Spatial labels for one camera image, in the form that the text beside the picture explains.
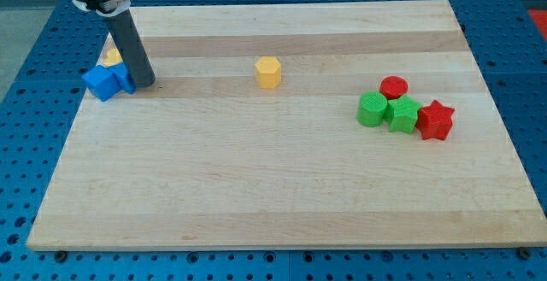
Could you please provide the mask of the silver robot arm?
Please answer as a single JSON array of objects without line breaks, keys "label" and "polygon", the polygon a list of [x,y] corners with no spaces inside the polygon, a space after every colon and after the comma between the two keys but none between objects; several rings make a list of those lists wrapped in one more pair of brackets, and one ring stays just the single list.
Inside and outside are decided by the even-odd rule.
[{"label": "silver robot arm", "polygon": [[132,0],[72,1],[78,9],[94,11],[103,17],[135,85],[138,88],[152,86],[156,76],[130,11]]}]

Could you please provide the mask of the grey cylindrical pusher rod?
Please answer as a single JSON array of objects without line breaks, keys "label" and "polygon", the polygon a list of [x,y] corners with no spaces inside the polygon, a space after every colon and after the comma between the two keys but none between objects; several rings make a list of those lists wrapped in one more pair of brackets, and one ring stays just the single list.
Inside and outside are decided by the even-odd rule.
[{"label": "grey cylindrical pusher rod", "polygon": [[104,22],[136,87],[151,87],[156,76],[130,11],[106,17]]}]

